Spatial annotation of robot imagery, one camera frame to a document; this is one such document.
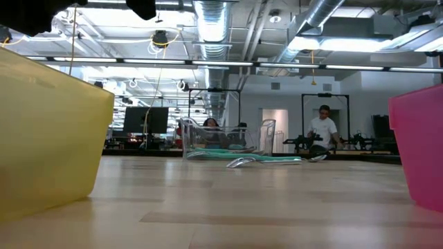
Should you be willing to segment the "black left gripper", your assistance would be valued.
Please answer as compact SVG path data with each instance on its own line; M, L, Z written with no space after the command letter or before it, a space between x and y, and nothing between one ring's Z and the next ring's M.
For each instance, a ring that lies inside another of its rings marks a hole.
M0 0L0 25L28 36L51 30L53 17L87 0Z

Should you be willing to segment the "black ceiling device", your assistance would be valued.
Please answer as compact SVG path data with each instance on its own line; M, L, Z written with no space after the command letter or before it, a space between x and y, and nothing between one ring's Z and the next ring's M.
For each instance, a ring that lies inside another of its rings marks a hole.
M8 43L12 39L9 27L0 25L0 44Z
M152 44L157 48L165 48L168 46L169 40L166 30L156 30L152 37Z

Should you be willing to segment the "long ceiling light bar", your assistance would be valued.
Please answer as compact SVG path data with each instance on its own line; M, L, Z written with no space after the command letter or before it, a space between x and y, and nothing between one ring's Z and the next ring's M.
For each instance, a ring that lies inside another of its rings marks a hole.
M366 66L339 64L300 64L277 62L233 62L189 59L127 59L106 57L43 57L25 55L25 59L46 65L59 66L113 66L138 68L208 68L227 70L229 68L278 68L278 69L313 69L315 71L374 71L388 73L429 73L443 74L443 68Z

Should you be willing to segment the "black computer monitor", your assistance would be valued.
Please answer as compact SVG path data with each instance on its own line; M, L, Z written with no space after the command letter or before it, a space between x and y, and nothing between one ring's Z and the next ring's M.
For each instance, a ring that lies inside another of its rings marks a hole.
M167 133L168 115L167 107L128 107L125 111L123 131L126 133Z

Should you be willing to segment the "yellow plastic bin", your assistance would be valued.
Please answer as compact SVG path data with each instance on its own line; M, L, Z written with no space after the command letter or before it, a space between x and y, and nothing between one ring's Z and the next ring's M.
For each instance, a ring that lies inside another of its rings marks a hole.
M0 48L0 224L88 196L114 95Z

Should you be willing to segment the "person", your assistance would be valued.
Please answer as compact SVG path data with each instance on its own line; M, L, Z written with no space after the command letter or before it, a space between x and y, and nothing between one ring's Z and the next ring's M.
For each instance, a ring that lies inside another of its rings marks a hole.
M340 141L340 136L334 121L329 118L330 107L328 105L321 105L318 110L318 117L314 118L309 123L307 137L318 136L320 140L314 140L312 146L309 148L309 153L317 154L328 152L332 148L332 141L335 142L337 149L343 148L343 143Z
M240 122L236 129L237 132L237 141L240 145L246 145L246 133L247 133L247 124L245 122Z
M204 140L209 149L228 148L228 138L214 118L204 121Z

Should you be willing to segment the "clear plastic bin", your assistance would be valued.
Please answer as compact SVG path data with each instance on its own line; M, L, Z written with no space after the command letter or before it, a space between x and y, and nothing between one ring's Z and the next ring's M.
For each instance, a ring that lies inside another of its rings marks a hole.
M228 127L228 130L233 130L234 127ZM204 140L203 131L193 131L192 134L194 138L188 142L183 141L182 136L182 147L183 147L183 157L186 158L186 154L194 152L196 148L207 148ZM246 145L242 146L238 143L236 138L228 138L228 148L227 149L247 149L254 147L257 150L265 150L267 154L261 156L271 156L273 153L273 142L275 136L275 120L267 119L262 122L262 124L256 129L250 129L247 127L246 133Z

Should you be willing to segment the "red plastic bin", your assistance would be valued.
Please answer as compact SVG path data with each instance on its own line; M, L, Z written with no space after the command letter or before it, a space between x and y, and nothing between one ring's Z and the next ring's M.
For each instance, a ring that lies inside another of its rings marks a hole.
M390 98L388 107L411 199L443 212L443 84Z

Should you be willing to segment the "silver ceiling air duct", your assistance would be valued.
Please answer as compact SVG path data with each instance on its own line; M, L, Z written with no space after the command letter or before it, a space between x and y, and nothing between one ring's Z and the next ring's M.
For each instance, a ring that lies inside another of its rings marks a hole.
M226 61L228 59L228 47L224 45L228 41L228 26L230 24L230 11L232 3L226 1L193 1L197 14L197 30L200 45L201 58L209 61ZM227 69L205 68L205 85L207 89L227 89L225 83ZM221 120L224 114L226 93L206 94L206 104L210 116Z
M323 33L327 20L343 5L345 0L312 0L306 11L295 15L287 29L287 42L270 62L292 63L303 51L318 50L317 36Z

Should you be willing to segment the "black background gantry frame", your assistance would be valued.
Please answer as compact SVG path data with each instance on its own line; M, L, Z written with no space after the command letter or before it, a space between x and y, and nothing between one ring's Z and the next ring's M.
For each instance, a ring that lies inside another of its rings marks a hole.
M194 100L197 99L197 96L201 93L201 92L206 92L206 93L211 93L211 94L219 94L221 95L222 93L230 93L230 92L236 92L236 94L238 95L238 111L240 111L241 109L241 91L240 90L235 90L235 89L221 89L221 88L216 88L216 87L212 87L209 89L197 89L197 88L189 88L188 89L188 117L185 121L181 121L181 131L182 131L182 139L183 141L188 141L190 142L193 138L194 135L192 134L193 131L210 131L210 132L218 132L221 134L224 134L227 138L236 138L236 139L241 139L244 138L245 132L246 132L246 128L245 127L241 127L241 126L237 126L234 127L233 130L229 131L228 127L210 127L207 125L203 125L200 126L199 124L197 124L191 117L190 117L190 112L191 112L191 106L194 103Z
M302 132L304 133L306 131L305 129L305 105L307 104L307 102L305 102L305 97L306 96L316 96L317 98L332 98L332 97L336 97L340 100L340 97L343 97L346 99L346 129L347 129L347 138L350 138L350 97L349 95L343 95L343 94L332 94L332 93L317 93L317 94L313 94L313 93L303 93L301 95L301 102L302 102ZM316 137L311 137L309 139L314 140L320 140L320 138L318 136Z

